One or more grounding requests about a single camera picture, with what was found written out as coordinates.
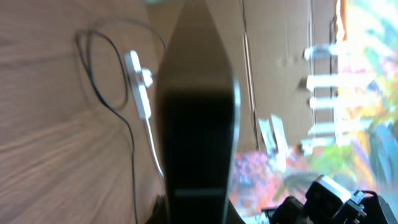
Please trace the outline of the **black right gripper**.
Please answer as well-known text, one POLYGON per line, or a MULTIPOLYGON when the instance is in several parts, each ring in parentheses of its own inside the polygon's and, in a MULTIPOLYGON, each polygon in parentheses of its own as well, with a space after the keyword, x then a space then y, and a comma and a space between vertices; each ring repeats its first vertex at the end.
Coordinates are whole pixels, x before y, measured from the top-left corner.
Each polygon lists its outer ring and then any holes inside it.
POLYGON ((345 202, 328 194, 306 193, 302 204, 294 196, 287 197, 277 208, 265 208, 262 212, 271 224, 397 224, 389 204, 370 190, 356 190, 345 202))

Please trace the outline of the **Galaxy smartphone with reflective screen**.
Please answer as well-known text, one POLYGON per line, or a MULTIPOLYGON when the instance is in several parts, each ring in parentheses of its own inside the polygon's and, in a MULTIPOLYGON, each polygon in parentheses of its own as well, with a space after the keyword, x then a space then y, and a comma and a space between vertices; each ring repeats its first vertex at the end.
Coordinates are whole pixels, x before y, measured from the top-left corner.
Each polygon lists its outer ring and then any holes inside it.
POLYGON ((186 1, 157 76, 168 223, 224 223, 240 125, 239 82, 205 1, 186 1))

